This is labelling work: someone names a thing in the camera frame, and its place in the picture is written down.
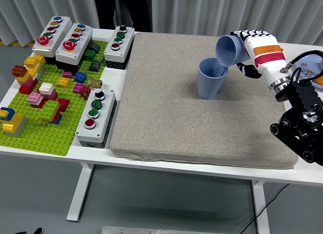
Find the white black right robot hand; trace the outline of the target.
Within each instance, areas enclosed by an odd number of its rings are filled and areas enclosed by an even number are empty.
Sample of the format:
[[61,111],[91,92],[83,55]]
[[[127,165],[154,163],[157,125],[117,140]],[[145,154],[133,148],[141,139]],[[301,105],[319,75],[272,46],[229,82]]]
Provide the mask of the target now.
[[236,30],[230,33],[244,42],[252,64],[238,63],[237,67],[247,77],[265,77],[268,87],[283,78],[280,70],[287,65],[283,49],[275,36],[265,30]]

